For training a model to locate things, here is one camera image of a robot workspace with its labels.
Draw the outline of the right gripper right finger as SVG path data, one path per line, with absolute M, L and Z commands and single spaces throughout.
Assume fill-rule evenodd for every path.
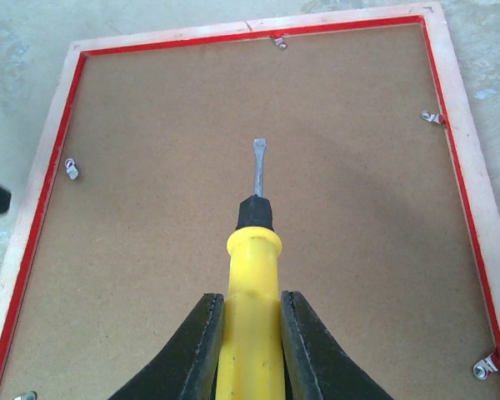
M 281 293 L 281 337 L 287 399 L 390 399 L 342 349 L 308 300 Z

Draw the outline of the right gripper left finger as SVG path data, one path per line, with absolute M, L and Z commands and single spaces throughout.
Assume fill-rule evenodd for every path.
M 224 296 L 205 293 L 162 350 L 112 399 L 213 399 Z

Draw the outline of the yellow handled screwdriver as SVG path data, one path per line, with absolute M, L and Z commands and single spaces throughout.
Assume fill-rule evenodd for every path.
M 284 399 L 278 258 L 283 245 L 273 230 L 273 212 L 263 196 L 267 143 L 253 142 L 254 189 L 239 205 L 227 240 L 230 269 L 223 339 L 217 369 L 217 399 Z

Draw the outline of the metal retaining clip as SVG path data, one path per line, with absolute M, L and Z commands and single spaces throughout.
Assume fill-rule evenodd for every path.
M 69 176 L 71 180 L 75 180 L 79 177 L 79 171 L 76 166 L 75 161 L 70 157 L 67 158 L 64 162 L 66 174 Z
M 492 351 L 488 356 L 477 361 L 472 367 L 475 378 L 480 381 L 486 380 L 491 374 L 498 371 L 499 356 L 497 351 Z
M 275 46 L 280 50 L 284 50 L 288 47 L 284 38 L 281 36 L 271 36 L 271 39 L 274 41 Z
M 38 394 L 34 391 L 29 391 L 15 397 L 13 400 L 37 400 Z
M 424 121 L 427 121 L 429 123 L 435 123 L 438 125 L 444 125 L 445 124 L 445 118 L 442 114 L 436 112 L 432 113 L 428 110 L 422 110 L 420 113 L 421 118 Z

